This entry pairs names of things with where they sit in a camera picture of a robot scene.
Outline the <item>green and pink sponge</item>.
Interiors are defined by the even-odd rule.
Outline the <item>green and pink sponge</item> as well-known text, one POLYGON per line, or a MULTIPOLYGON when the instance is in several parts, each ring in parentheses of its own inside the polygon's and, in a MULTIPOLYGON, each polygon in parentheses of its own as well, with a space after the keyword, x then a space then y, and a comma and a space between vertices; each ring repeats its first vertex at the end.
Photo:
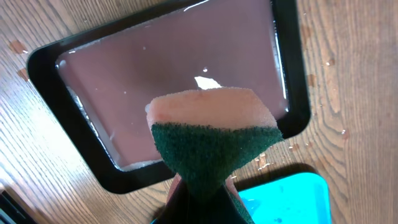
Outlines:
POLYGON ((277 121, 247 88, 187 90, 154 98, 147 123, 167 167, 182 179, 198 204, 205 205, 224 185, 247 223, 252 218, 231 174, 282 140, 277 121))

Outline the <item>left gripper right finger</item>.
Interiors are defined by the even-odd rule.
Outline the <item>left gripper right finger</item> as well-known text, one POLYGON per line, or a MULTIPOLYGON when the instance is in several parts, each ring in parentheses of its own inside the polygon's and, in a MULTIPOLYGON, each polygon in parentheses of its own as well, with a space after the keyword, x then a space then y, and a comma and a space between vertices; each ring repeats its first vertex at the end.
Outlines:
POLYGON ((206 203, 205 211, 207 224, 247 224, 224 185, 206 203))

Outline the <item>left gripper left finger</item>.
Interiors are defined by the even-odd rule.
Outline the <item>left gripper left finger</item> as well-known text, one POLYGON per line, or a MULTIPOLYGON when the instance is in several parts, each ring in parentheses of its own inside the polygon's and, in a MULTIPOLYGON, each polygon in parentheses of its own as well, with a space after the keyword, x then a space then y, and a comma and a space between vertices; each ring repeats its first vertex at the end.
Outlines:
POLYGON ((198 204, 182 179, 172 182, 168 201, 154 224, 194 224, 198 223, 198 204))

